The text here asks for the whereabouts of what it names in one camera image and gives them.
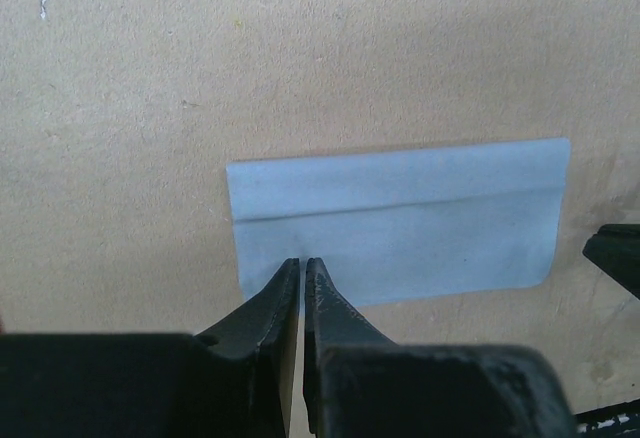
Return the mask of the blue cleaning cloth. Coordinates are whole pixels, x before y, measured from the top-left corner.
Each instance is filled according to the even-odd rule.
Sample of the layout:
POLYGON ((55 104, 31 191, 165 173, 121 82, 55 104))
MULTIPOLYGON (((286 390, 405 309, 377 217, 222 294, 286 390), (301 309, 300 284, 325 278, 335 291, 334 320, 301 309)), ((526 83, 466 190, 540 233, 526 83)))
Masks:
POLYGON ((356 306, 528 288, 550 273, 565 138, 238 162, 226 169, 239 284, 319 258, 356 306))

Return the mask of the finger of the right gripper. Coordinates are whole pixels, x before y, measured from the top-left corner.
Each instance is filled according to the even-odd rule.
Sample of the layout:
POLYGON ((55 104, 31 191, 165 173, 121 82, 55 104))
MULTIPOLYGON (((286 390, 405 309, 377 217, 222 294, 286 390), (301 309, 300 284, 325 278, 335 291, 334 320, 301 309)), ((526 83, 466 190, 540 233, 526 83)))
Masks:
POLYGON ((606 224, 587 240, 582 254, 625 288, 640 297, 640 225, 606 224))

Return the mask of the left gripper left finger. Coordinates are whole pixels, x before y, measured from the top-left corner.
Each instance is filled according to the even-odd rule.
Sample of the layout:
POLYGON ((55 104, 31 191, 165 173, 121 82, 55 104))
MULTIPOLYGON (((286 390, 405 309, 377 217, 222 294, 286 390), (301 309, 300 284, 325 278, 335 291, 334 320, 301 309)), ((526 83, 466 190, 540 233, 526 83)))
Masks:
POLYGON ((197 333, 6 334, 5 437, 284 437, 300 264, 197 333))

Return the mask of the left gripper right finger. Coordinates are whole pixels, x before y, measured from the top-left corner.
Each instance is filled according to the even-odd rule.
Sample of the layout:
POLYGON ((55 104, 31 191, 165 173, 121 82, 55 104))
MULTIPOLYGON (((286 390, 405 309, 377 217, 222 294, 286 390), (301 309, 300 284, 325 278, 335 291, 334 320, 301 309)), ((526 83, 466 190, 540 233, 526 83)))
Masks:
POLYGON ((574 437, 559 379, 514 345, 401 345, 336 289, 305 277, 303 397, 316 437, 574 437))

